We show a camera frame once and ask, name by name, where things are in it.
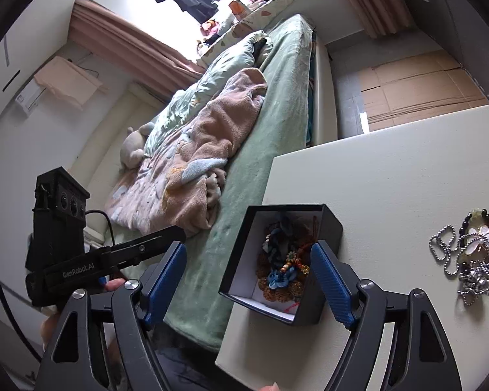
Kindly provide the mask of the right human hand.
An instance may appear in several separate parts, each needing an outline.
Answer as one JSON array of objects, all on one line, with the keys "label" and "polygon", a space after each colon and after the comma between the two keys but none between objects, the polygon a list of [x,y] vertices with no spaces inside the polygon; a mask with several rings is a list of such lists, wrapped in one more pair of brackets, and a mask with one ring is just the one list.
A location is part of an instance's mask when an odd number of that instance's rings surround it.
[{"label": "right human hand", "polygon": [[272,385],[263,386],[259,391],[280,391],[279,386],[274,383]]}]

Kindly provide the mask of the left human hand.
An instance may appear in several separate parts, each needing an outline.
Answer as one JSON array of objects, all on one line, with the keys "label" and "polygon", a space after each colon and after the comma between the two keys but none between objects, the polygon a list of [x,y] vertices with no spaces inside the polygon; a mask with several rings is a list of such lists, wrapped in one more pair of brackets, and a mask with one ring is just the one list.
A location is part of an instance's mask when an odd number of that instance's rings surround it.
[{"label": "left human hand", "polygon": [[[111,281],[106,282],[105,291],[117,290],[120,286],[125,283],[124,278],[115,278]],[[54,330],[57,327],[60,314],[56,313],[49,318],[47,318],[40,327],[40,335],[43,341],[43,349],[46,350],[48,344],[51,341]],[[104,333],[106,338],[106,343],[108,344],[108,356],[113,359],[120,360],[119,346],[115,339],[115,329],[113,323],[104,324]]]}]

